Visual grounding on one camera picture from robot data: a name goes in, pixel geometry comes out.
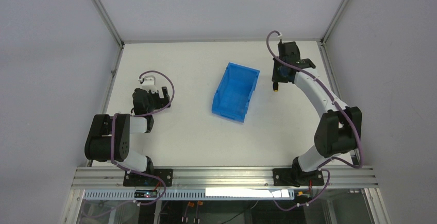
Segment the black yellow handled screwdriver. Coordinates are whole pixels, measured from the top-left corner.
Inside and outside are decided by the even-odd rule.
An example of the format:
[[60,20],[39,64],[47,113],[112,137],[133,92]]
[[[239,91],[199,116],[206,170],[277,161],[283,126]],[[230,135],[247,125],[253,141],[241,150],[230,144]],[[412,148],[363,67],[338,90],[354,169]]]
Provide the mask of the black yellow handled screwdriver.
[[272,87],[273,87],[274,92],[279,91],[279,83],[278,82],[273,82]]

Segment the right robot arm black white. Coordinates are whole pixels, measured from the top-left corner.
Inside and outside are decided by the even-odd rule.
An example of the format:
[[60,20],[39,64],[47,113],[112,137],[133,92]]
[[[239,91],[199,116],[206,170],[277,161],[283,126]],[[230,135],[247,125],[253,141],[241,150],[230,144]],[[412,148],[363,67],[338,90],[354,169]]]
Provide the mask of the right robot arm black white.
[[279,42],[278,52],[273,59],[273,90],[277,92],[280,83],[296,85],[320,117],[313,146],[293,160],[289,173],[280,176],[288,185],[301,186],[321,179],[319,168],[332,159],[358,149],[362,112],[341,101],[321,82],[315,64],[301,58],[296,42]]

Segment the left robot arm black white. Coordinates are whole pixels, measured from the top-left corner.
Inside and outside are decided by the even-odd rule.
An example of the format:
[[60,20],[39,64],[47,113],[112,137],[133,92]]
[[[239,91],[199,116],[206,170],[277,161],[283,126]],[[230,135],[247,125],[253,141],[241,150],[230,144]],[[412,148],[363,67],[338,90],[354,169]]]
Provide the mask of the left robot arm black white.
[[154,111],[170,106],[167,87],[161,90],[136,88],[132,94],[133,114],[97,114],[85,144],[85,156],[89,160],[111,162],[124,170],[134,170],[153,175],[150,157],[139,154],[130,147],[132,134],[150,133],[154,126]]

